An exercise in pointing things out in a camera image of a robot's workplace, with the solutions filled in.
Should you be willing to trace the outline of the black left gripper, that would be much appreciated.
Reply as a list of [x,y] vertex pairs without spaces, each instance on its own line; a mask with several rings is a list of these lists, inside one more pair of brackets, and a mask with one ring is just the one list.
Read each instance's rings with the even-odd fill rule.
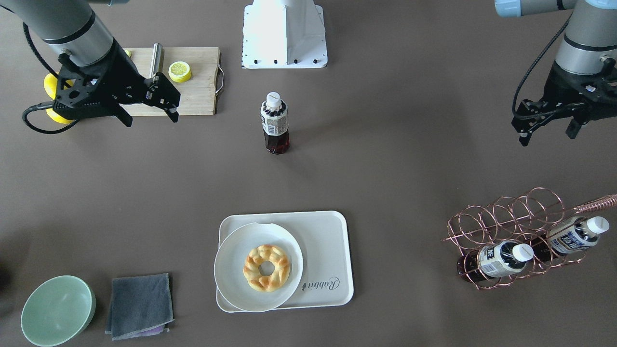
[[523,147],[531,135],[550,121],[569,118],[566,135],[575,139],[589,121],[617,115],[617,72],[615,61],[602,61],[600,73],[577,75],[553,64],[542,98],[524,99],[513,112],[511,124]]

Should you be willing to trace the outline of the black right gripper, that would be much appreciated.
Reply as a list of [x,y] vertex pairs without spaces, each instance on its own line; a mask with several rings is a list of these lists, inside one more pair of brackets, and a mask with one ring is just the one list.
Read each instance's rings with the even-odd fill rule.
[[133,118],[123,105],[144,104],[161,108],[173,123],[179,121],[181,94],[161,72],[145,78],[119,44],[98,62],[80,67],[71,55],[59,55],[62,64],[53,110],[70,120],[113,116],[126,127]]

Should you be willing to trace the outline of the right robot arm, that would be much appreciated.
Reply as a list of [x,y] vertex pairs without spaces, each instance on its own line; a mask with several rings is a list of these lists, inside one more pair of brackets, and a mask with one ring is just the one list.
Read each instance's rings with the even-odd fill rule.
[[50,108],[75,125],[82,119],[117,117],[126,127],[132,117],[124,105],[161,108],[177,122],[181,94],[163,73],[143,77],[86,0],[3,0],[25,26],[58,55],[61,68],[52,101],[24,111]]

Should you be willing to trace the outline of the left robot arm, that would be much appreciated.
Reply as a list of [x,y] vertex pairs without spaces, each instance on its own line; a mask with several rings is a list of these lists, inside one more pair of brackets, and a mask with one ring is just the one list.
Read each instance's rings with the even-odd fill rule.
[[501,17],[572,10],[558,31],[563,40],[547,77],[543,96],[512,103],[511,124],[528,145],[533,132],[569,118],[574,139],[589,121],[615,117],[617,5],[614,0],[496,0]]

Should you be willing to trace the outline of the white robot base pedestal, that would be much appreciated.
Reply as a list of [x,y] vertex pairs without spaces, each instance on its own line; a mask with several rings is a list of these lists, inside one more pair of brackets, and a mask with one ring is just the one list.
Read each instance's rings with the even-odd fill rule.
[[254,0],[244,8],[241,66],[324,68],[328,53],[322,6],[312,0]]

